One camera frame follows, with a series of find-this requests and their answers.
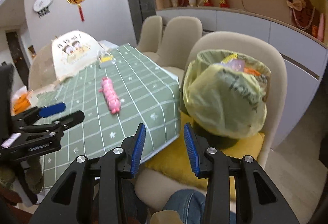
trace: red tassel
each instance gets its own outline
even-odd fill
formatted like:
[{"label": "red tassel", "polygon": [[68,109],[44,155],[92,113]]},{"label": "red tassel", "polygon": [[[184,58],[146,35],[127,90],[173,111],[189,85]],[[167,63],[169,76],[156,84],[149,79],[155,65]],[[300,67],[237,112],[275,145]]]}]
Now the red tassel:
[{"label": "red tassel", "polygon": [[81,5],[78,4],[78,7],[79,7],[79,11],[80,11],[81,20],[84,22],[84,16],[83,16]]}]

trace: pink caterpillar toy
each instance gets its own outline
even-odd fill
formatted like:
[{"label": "pink caterpillar toy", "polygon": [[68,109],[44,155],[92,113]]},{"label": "pink caterpillar toy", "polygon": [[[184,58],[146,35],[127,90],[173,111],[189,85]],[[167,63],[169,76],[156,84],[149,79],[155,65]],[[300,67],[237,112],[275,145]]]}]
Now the pink caterpillar toy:
[{"label": "pink caterpillar toy", "polygon": [[107,100],[108,108],[112,114],[120,112],[121,102],[114,91],[113,82],[111,79],[104,77],[101,82],[101,89],[99,92],[103,92]]}]

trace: dining table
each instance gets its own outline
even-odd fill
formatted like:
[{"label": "dining table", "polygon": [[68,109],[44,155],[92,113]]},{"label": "dining table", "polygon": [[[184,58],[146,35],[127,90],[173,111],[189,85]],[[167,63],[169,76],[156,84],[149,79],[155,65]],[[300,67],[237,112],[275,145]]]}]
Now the dining table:
[{"label": "dining table", "polygon": [[[66,110],[40,119],[35,125],[51,123],[77,110],[85,115],[82,123],[64,131],[61,150],[41,157],[45,191],[78,156],[103,156],[119,147],[124,138],[134,136],[139,123],[146,126],[141,162],[179,136],[178,79],[129,44],[108,51],[113,58],[105,67],[94,62],[63,81],[56,90],[38,95],[39,107],[64,102]],[[121,103],[119,113],[111,114],[100,92],[104,77],[113,82]]]}]

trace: clock face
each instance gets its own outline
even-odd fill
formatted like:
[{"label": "clock face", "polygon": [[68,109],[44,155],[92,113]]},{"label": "clock face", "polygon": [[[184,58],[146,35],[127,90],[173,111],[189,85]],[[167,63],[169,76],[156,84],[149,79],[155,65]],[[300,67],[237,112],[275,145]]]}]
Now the clock face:
[{"label": "clock face", "polygon": [[48,7],[52,3],[52,0],[36,0],[33,6],[35,12],[39,12]]}]

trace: wall clock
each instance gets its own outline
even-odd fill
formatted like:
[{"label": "wall clock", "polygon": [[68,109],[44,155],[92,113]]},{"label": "wall clock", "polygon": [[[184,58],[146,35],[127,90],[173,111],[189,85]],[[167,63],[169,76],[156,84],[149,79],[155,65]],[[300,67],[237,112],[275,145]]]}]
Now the wall clock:
[{"label": "wall clock", "polygon": [[39,14],[39,18],[47,15],[49,11],[49,5],[53,0],[35,0],[33,10]]}]

